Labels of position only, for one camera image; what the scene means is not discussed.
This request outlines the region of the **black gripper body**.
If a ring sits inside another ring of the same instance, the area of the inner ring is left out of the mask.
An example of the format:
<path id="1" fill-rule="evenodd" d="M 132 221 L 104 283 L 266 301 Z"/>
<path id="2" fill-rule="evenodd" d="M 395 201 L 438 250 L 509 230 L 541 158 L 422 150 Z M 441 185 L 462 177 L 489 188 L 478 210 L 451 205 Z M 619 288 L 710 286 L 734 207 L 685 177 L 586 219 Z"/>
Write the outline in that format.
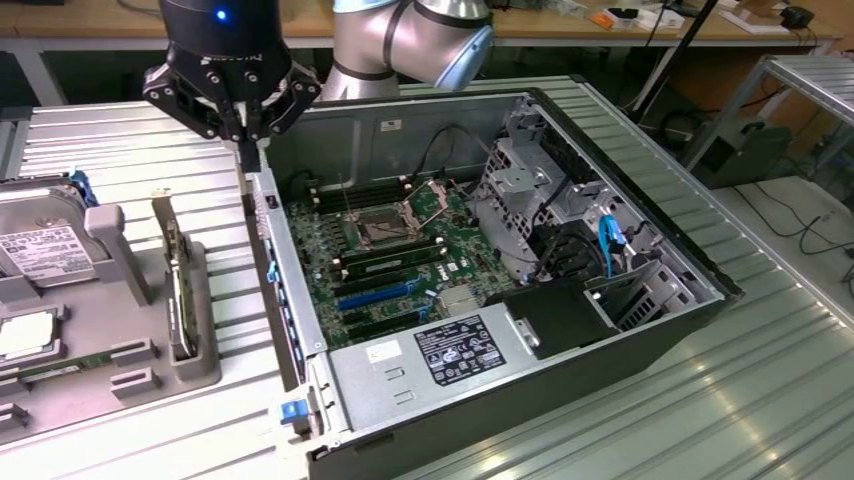
<path id="1" fill-rule="evenodd" d="M 292 60 L 275 1 L 162 1 L 168 37 L 159 95 L 188 108 L 211 103 L 262 105 Z"/>

